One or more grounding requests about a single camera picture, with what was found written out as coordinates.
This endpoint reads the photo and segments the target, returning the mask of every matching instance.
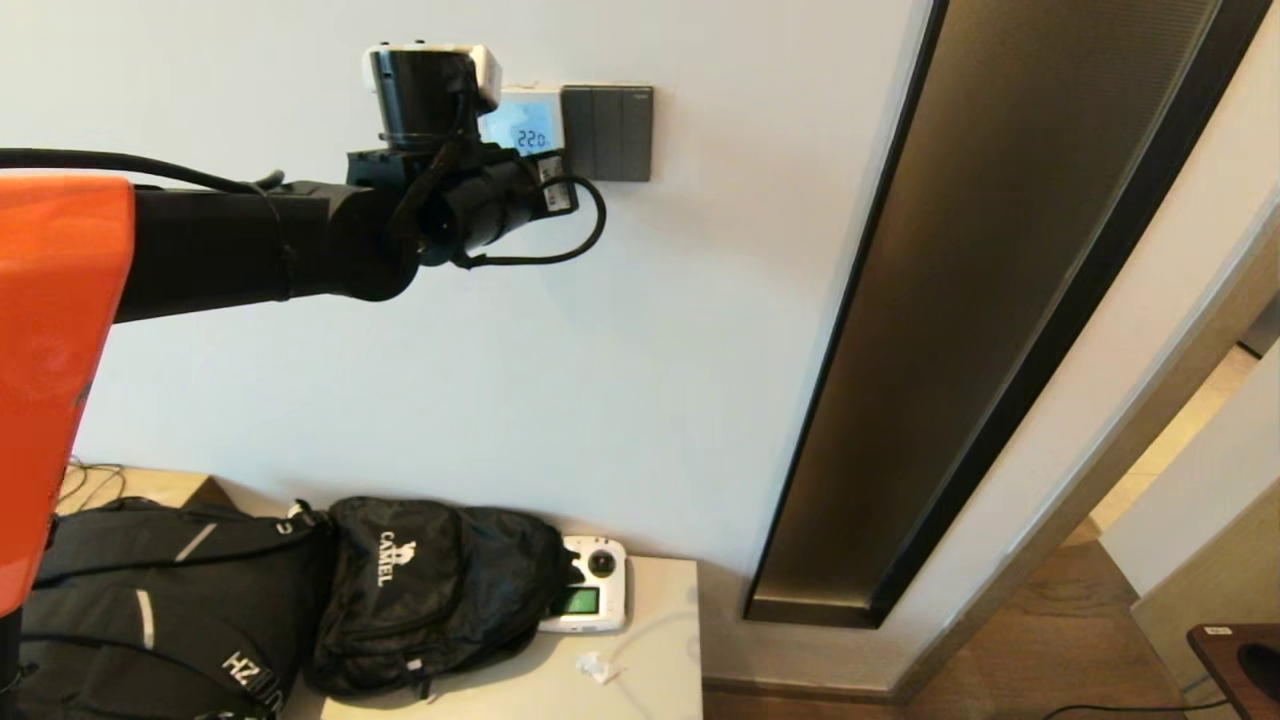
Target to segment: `wooden furniture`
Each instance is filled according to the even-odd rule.
[[[1197,625],[1187,633],[1187,642],[1240,717],[1280,720],[1280,702],[1258,689],[1236,659],[1240,648],[1249,643],[1280,647],[1280,624]]]
[[[621,633],[539,633],[512,660],[436,680],[426,701],[408,692],[361,703],[329,700],[315,714],[303,710],[306,700],[291,700],[284,715],[308,720],[698,720],[703,716],[698,566],[687,560],[632,556],[628,570],[630,621]],[[577,669],[579,657],[591,652],[616,673],[604,684]],[[300,691],[302,683],[294,694]]]
[[[173,473],[122,465],[68,465],[58,514],[100,507],[116,497],[146,497],[169,507],[188,503],[236,506],[207,473]]]

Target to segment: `white wall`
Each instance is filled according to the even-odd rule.
[[[1146,594],[1280,478],[1280,345],[1156,482],[1102,534]]]
[[[655,182],[605,190],[609,232],[584,260],[428,272],[381,306],[308,300],[116,328],[78,451],[210,470],[274,498],[553,514],[703,561],[708,674],[888,687],[1061,489],[1277,174],[1272,10],[1148,237],[887,625],[744,624],[924,9],[9,0],[0,145],[339,179],[346,150],[376,145],[356,54],[383,38],[483,41],[516,82],[659,88]],[[526,228],[504,250],[567,245],[589,222]]]

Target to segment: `gray switch panel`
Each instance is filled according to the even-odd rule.
[[[649,181],[653,87],[567,85],[561,110],[573,173],[598,181]]]

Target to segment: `camel logo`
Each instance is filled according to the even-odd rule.
[[[408,565],[417,550],[417,541],[396,544],[396,533],[387,530],[378,538],[378,587],[394,579],[397,565]]]

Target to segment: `black backpack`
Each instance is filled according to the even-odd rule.
[[[531,515],[370,497],[329,512],[338,570],[305,673],[333,697],[426,697],[433,676],[524,650],[582,579],[559,532]]]
[[[23,611],[23,717],[270,719],[310,652],[334,536],[124,498],[63,518]]]

